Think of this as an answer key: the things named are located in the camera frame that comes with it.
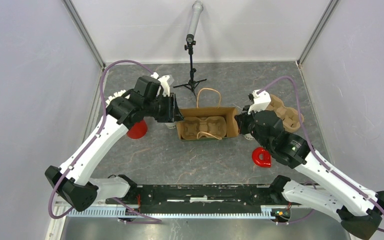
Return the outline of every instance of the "gray textured floor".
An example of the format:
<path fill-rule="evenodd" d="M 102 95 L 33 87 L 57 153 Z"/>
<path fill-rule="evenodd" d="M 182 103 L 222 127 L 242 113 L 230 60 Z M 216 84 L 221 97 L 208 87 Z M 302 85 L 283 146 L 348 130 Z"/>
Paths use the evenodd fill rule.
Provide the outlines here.
<path fill-rule="evenodd" d="M 149 65 L 160 76 L 171 74 L 174 85 L 189 79 L 189 64 Z M 214 88 L 222 95 L 222 106 L 237 107 L 250 104 L 248 94 L 260 89 L 277 77 L 288 75 L 298 85 L 301 111 L 309 136 L 316 149 L 325 157 L 320 130 L 311 108 L 303 80 L 294 62 L 227 62 L 197 63 L 195 80 L 207 78 L 198 87 Z M 138 77 L 148 73 L 136 65 L 120 65 L 110 70 L 105 86 L 105 96 L 131 89 Z M 186 88 L 172 89 L 176 93 L 180 108 L 196 106 L 195 97 Z M 281 81 L 268 90 L 280 97 L 287 107 L 296 108 L 295 95 L 288 81 Z M 202 92 L 200 106 L 214 106 L 218 95 Z M 252 151 L 258 143 L 243 136 L 213 141 L 183 142 L 175 129 L 146 118 L 148 133 L 141 139 L 123 137 L 119 140 L 95 169 L 93 178 L 106 178 L 111 174 L 125 174 L 138 184 L 210 184 L 249 183 L 268 184 L 277 175 L 290 177 L 298 182 L 308 180 L 304 175 L 272 161 L 271 168 L 256 166 Z"/>

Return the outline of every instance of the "red object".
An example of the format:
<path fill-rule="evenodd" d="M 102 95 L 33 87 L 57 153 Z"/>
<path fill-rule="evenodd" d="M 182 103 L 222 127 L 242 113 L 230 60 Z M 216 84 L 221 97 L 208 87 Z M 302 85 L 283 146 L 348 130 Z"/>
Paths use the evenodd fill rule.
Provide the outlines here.
<path fill-rule="evenodd" d="M 133 127 L 127 132 L 127 136 L 131 139 L 140 139 L 145 134 L 147 134 L 148 126 L 147 123 L 142 120 L 140 122 L 135 123 Z"/>
<path fill-rule="evenodd" d="M 252 152 L 252 160 L 257 166 L 270 168 L 272 166 L 272 156 L 262 147 L 257 147 Z"/>

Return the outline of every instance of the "brown paper bag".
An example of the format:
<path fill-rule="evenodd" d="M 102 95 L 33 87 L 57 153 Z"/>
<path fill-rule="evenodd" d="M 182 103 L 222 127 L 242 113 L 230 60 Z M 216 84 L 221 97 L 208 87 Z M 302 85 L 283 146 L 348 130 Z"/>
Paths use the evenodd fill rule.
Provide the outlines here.
<path fill-rule="evenodd" d="M 200 107 L 200 94 L 203 90 L 211 90 L 219 95 L 216 107 Z M 202 88 L 196 96 L 196 108 L 181 108 L 184 120 L 178 122 L 177 134 L 182 141 L 221 140 L 239 135 L 235 107 L 221 107 L 222 95 L 212 88 Z"/>

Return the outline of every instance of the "cable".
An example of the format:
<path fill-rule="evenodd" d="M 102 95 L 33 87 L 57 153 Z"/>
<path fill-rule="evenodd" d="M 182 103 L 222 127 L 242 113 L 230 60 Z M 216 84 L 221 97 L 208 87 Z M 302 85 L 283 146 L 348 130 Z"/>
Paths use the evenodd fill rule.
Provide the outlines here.
<path fill-rule="evenodd" d="M 125 204 L 124 202 L 122 202 L 118 197 L 113 197 L 112 198 L 114 201 L 116 201 L 117 203 L 123 205 L 123 207 L 125 207 L 126 209 L 130 210 L 132 213 L 138 215 L 138 216 L 141 216 L 143 218 L 146 218 L 146 219 L 149 219 L 149 220 L 152 220 L 152 221 L 124 221 L 125 224 L 160 224 L 162 222 L 161 219 L 158 219 L 158 218 L 153 218 L 151 216 L 147 216 L 145 214 L 142 214 L 136 210 L 134 210 L 133 208 L 129 207 L 127 204 Z"/>
<path fill-rule="evenodd" d="M 358 187 L 354 186 L 351 182 L 349 182 L 347 179 L 345 179 L 344 177 L 342 177 L 339 173 L 337 173 L 336 171 L 334 170 L 331 170 L 331 168 L 316 154 L 316 151 L 310 141 L 310 137 L 309 137 L 309 134 L 307 132 L 307 129 L 304 127 L 304 124 L 303 124 L 303 120 L 301 118 L 301 105 L 300 105 L 300 100 L 298 99 L 298 88 L 297 88 L 297 83 L 290 77 L 290 76 L 281 76 L 281 77 L 278 77 L 276 78 L 274 81 L 272 81 L 271 83 L 269 83 L 267 86 L 265 86 L 264 88 L 260 89 L 257 94 L 260 94 L 261 92 L 267 90 L 268 88 L 270 88 L 271 86 L 273 86 L 274 84 L 276 84 L 278 81 L 280 80 L 283 80 L 283 79 L 286 79 L 286 80 L 289 80 L 292 85 L 293 85 L 293 90 L 295 92 L 295 99 L 296 99 L 296 105 L 297 105 L 297 110 L 298 110 L 298 118 L 299 118 L 299 123 L 301 124 L 301 127 L 302 127 L 302 131 L 304 132 L 304 136 L 305 136 L 305 140 L 307 141 L 308 143 L 308 147 L 310 148 L 310 151 L 311 153 L 314 155 L 314 157 L 317 159 L 317 161 L 329 172 L 331 172 L 333 175 L 335 175 L 338 179 L 340 179 L 341 181 L 343 181 L 345 184 L 347 184 L 348 186 L 350 186 L 352 189 L 354 189 L 356 192 L 358 192 L 360 195 L 362 195 L 366 200 L 368 200 L 369 202 L 371 202 L 377 209 L 379 209 L 379 211 L 383 214 L 384 216 L 384 209 L 375 201 L 373 200 L 372 198 L 369 198 L 369 196 L 363 192 L 362 190 L 360 190 Z M 380 232 L 383 232 L 384 233 L 384 229 L 382 228 L 378 228 L 377 229 L 378 231 Z"/>
<path fill-rule="evenodd" d="M 133 60 L 119 60 L 119 61 L 115 61 L 113 63 L 111 63 L 110 65 L 108 65 L 108 67 L 102 72 L 102 76 L 100 77 L 99 79 L 99 97 L 100 97 L 100 100 L 101 100 L 101 105 L 102 105 L 102 124 L 99 126 L 98 128 L 98 131 L 96 132 L 96 134 L 100 134 L 102 129 L 104 128 L 104 125 L 107 121 L 107 109 L 106 109 L 106 103 L 105 103 L 105 96 L 104 96 L 104 79 L 105 79 L 105 76 L 107 75 L 108 73 L 108 70 L 110 70 L 110 68 L 112 68 L 113 66 L 117 65 L 117 64 L 121 64 L 121 63 L 132 63 L 132 64 L 136 64 L 136 65 L 139 65 L 141 66 L 142 68 L 146 69 L 148 72 L 150 72 L 151 74 L 153 74 L 154 72 L 149 69 L 148 67 L 146 67 L 145 65 L 137 62 L 137 61 L 133 61 Z M 92 139 L 86 144 L 86 146 L 84 146 L 84 148 L 79 152 L 79 154 L 74 158 L 74 160 L 71 162 L 71 164 L 69 165 L 69 167 L 73 167 L 77 161 L 79 160 L 79 158 L 86 152 L 86 150 L 95 142 L 95 140 L 97 139 L 96 135 L 92 137 Z M 63 181 L 63 179 L 69 174 L 70 172 L 70 169 L 67 168 L 64 173 L 61 175 L 61 177 L 58 179 L 58 181 L 56 182 L 55 186 L 53 187 L 52 189 L 52 192 L 50 194 L 50 197 L 49 197 L 49 202 L 48 202 L 48 205 L 47 205 L 47 211 L 49 213 L 49 216 L 53 219 L 60 219 L 64 216 L 66 216 L 71 210 L 73 210 L 73 207 L 70 207 L 66 212 L 64 212 L 63 214 L 59 215 L 59 216 L 56 216 L 54 215 L 54 213 L 52 212 L 52 208 L 53 208 L 53 201 L 54 201 L 54 198 L 55 198 L 55 194 L 57 193 L 57 189 L 60 187 L 61 185 L 61 182 Z"/>
<path fill-rule="evenodd" d="M 289 202 L 287 204 L 287 208 L 286 208 L 286 211 L 290 210 L 292 208 L 292 202 Z"/>
<path fill-rule="evenodd" d="M 282 219 L 284 219 L 286 221 L 289 221 L 289 219 L 290 219 L 290 218 L 286 218 L 286 217 L 284 217 L 282 215 L 279 215 L 278 217 L 280 217 L 280 218 L 282 218 Z"/>
<path fill-rule="evenodd" d="M 311 181 L 304 182 L 304 185 L 307 185 L 307 184 L 311 184 L 313 186 L 313 188 L 317 190 L 315 183 L 313 183 Z M 313 215 L 314 212 L 315 212 L 315 210 L 311 209 L 311 211 L 307 215 L 305 215 L 304 217 L 302 217 L 300 219 L 293 220 L 293 221 L 288 221 L 288 222 L 276 222 L 276 225 L 289 225 L 289 224 L 296 224 L 296 223 L 302 222 L 302 221 L 308 219 L 311 215 Z"/>

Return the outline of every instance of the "cardboard cup holder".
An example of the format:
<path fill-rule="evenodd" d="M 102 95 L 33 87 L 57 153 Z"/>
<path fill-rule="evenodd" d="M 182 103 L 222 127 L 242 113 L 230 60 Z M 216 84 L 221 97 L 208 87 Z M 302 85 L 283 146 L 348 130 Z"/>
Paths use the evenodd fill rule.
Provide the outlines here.
<path fill-rule="evenodd" d="M 185 140 L 195 140 L 199 132 L 205 132 L 223 138 L 227 135 L 226 120 L 222 116 L 185 117 L 180 133 L 181 138 Z"/>
<path fill-rule="evenodd" d="M 298 111 L 293 107 L 286 107 L 284 102 L 277 96 L 270 94 L 271 102 L 267 106 L 266 110 L 274 111 L 276 115 L 282 119 L 283 127 L 289 133 L 294 133 L 300 129 L 300 119 L 298 117 Z M 302 122 L 304 122 L 304 116 L 301 114 Z"/>

